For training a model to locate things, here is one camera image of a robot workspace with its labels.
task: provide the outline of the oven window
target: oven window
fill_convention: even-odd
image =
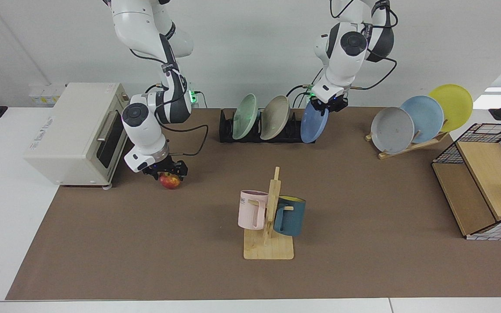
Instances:
[[[96,153],[96,158],[100,160],[105,168],[109,168],[111,159],[113,159],[113,154],[115,153],[115,148],[119,144],[121,139],[121,134],[123,133],[123,123],[121,122],[121,114],[117,114],[113,126],[111,127],[111,133],[107,141],[100,144],[98,152]]]

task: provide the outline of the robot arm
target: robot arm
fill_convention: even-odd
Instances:
[[[121,115],[127,136],[135,145],[125,155],[125,162],[134,172],[143,171],[156,179],[158,172],[177,174],[182,179],[187,167],[182,161],[171,160],[160,124],[183,123],[191,113],[187,80],[179,72],[168,38],[175,41],[182,56],[193,51],[193,43],[169,18],[163,6],[167,2],[169,0],[107,0],[121,42],[135,56],[161,63],[159,76],[163,90],[133,96]]]
[[[364,5],[371,9],[372,23],[363,19]],[[388,0],[340,0],[334,4],[336,24],[330,34],[322,35],[314,48],[324,64],[324,74],[312,87],[318,101],[313,105],[324,111],[339,111],[347,106],[344,95],[351,88],[364,60],[378,62],[387,56],[394,41],[390,26],[390,2]]]

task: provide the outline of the red apple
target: red apple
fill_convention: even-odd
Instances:
[[[179,187],[179,184],[181,184],[181,179],[179,178],[179,176],[171,173],[160,173],[159,180],[161,185],[165,188],[168,188],[169,190],[174,190],[175,188]]]

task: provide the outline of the wooden plate stand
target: wooden plate stand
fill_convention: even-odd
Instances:
[[[276,167],[274,179],[270,180],[266,222],[263,230],[245,230],[243,257],[247,260],[292,260],[294,258],[293,237],[274,231],[274,218],[282,186],[280,168]]]
[[[413,136],[413,139],[415,139],[417,136],[419,136],[419,134],[420,134],[420,131],[417,131],[415,133],[415,136]],[[387,151],[382,151],[381,153],[378,153],[378,159],[384,160],[384,159],[387,159],[387,158],[394,157],[396,155],[407,153],[409,151],[413,151],[413,150],[417,150],[417,149],[421,149],[421,148],[426,148],[426,147],[435,145],[437,143],[440,143],[440,141],[444,140],[444,138],[447,135],[449,135],[449,132],[440,131],[438,133],[438,135],[436,135],[436,137],[434,137],[433,139],[430,139],[429,141],[426,141],[426,142],[420,143],[420,144],[411,143],[409,145],[409,147],[407,147],[407,149],[403,150],[400,153],[396,153],[396,154],[388,154]],[[372,141],[372,133],[369,133],[368,135],[366,135],[366,137],[364,137],[364,140],[366,140],[366,141]]]

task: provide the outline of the blue mug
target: blue mug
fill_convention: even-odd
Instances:
[[[298,236],[301,233],[306,201],[294,196],[280,196],[276,210],[274,230],[286,236]]]

